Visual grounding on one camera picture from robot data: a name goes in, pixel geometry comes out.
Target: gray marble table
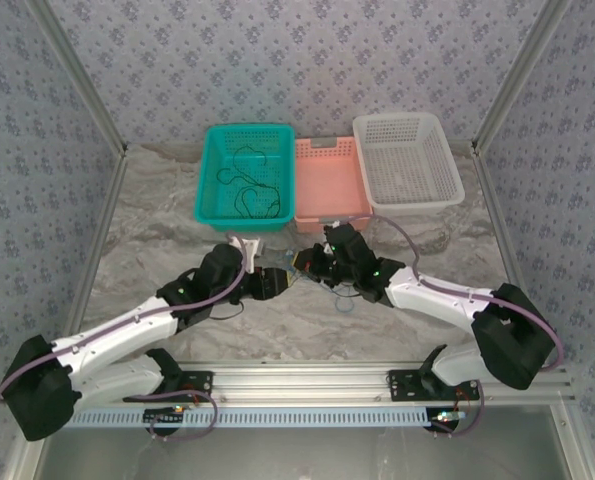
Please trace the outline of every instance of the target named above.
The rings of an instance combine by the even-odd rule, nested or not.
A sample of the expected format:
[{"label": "gray marble table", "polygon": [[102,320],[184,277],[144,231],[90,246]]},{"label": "gray marble table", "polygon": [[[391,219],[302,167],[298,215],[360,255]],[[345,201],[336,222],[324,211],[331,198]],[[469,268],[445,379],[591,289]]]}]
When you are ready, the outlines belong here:
[{"label": "gray marble table", "polygon": [[[193,218],[200,152],[196,148],[131,146],[119,201],[106,238],[82,328],[130,310],[183,270],[198,266],[224,235]],[[466,199],[433,216],[395,220],[421,247],[423,272],[461,284],[498,286],[506,279],[501,254],[471,158],[455,155]],[[404,239],[373,221],[366,230],[379,255],[410,262]],[[290,225],[263,235],[269,266],[287,249],[321,241]],[[159,342],[179,360],[421,360],[438,344],[459,344],[456,327],[416,312],[389,309],[360,299],[350,313],[335,308],[335,296],[306,279],[281,296],[245,300],[243,314],[204,321]],[[349,300],[341,300],[347,309]],[[219,305],[213,315],[238,307]]]}]

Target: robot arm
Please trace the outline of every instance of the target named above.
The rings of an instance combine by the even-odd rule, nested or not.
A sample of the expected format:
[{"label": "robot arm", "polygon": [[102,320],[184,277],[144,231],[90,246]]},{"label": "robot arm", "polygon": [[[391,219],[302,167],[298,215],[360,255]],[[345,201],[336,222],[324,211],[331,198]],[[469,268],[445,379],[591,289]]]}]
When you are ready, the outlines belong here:
[{"label": "robot arm", "polygon": [[[377,258],[350,224],[325,228],[331,254],[315,244],[296,255],[293,266],[333,288],[349,282],[372,303],[422,312],[452,323],[474,336],[458,347],[435,350],[427,383],[455,386],[492,375],[519,390],[527,389],[554,348],[550,336],[523,315],[497,303],[541,314],[517,287],[472,289],[429,276],[416,276],[402,262]],[[455,292],[443,293],[439,290]]]},{"label": "robot arm", "polygon": [[[163,350],[119,365],[113,362],[175,335],[210,316],[209,299],[241,281],[220,301],[267,300],[288,288],[287,272],[255,268],[233,245],[217,245],[199,268],[184,272],[144,303],[88,331],[48,343],[41,335],[22,344],[8,369],[1,398],[28,440],[65,425],[75,411],[108,400],[178,390],[180,372]],[[195,305],[186,309],[188,304]]]},{"label": "robot arm", "polygon": [[[544,330],[486,300],[502,299],[542,318],[517,287],[470,289],[424,277],[461,295],[442,293],[424,285],[405,264],[377,258],[351,225],[325,232],[332,254],[316,244],[295,257],[298,270],[331,288],[351,282],[370,302],[423,312],[474,336],[475,341],[466,345],[437,347],[424,362],[418,373],[430,398],[486,375],[526,389],[552,351],[553,341]],[[232,289],[229,286],[241,274],[242,253],[233,245],[217,245],[199,268],[184,272],[130,312],[52,343],[41,336],[26,341],[0,387],[25,437],[30,441],[45,438],[64,426],[74,412],[93,405],[179,391],[182,372],[164,350],[150,350],[135,360],[109,365],[207,319],[212,309],[207,300],[226,289],[229,293],[221,301],[237,304],[244,297],[270,299],[288,288],[286,271],[254,268],[247,253],[248,273]]]}]

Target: glass panel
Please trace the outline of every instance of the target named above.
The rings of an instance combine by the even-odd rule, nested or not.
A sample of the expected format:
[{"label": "glass panel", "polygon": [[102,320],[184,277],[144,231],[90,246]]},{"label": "glass panel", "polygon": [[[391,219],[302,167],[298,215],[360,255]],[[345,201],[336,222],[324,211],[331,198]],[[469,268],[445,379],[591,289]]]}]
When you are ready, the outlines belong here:
[{"label": "glass panel", "polygon": [[217,429],[162,443],[141,429],[71,429],[36,480],[569,479],[550,409],[493,407],[465,438],[414,428]]}]

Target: plastic basket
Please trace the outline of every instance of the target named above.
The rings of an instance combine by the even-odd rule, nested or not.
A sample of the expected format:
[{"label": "plastic basket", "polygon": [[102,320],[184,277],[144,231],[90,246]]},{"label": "plastic basket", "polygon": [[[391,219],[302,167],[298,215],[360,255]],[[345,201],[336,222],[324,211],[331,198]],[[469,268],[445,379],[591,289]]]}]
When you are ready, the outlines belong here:
[{"label": "plastic basket", "polygon": [[430,214],[464,200],[455,159],[435,115],[365,115],[355,118],[353,131],[375,213]]},{"label": "plastic basket", "polygon": [[[321,232],[323,224],[372,213],[353,137],[297,140],[295,173],[298,232]],[[368,221],[352,223],[362,230]]]},{"label": "plastic basket", "polygon": [[288,125],[211,127],[195,218],[216,230],[276,231],[295,214],[295,133]]}]

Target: blue floral wallpaper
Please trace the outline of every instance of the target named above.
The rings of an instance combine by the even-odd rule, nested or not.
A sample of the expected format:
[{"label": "blue floral wallpaper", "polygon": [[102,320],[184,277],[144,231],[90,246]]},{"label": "blue floral wallpaper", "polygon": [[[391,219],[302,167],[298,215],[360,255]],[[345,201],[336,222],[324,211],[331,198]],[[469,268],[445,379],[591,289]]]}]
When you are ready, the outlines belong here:
[{"label": "blue floral wallpaper", "polygon": [[[0,381],[63,328],[114,164],[24,2],[0,0]],[[15,432],[0,406],[0,474]]]},{"label": "blue floral wallpaper", "polygon": [[595,0],[573,2],[486,159],[595,439]]},{"label": "blue floral wallpaper", "polygon": [[473,138],[544,0],[51,0],[124,140],[436,114]]}]

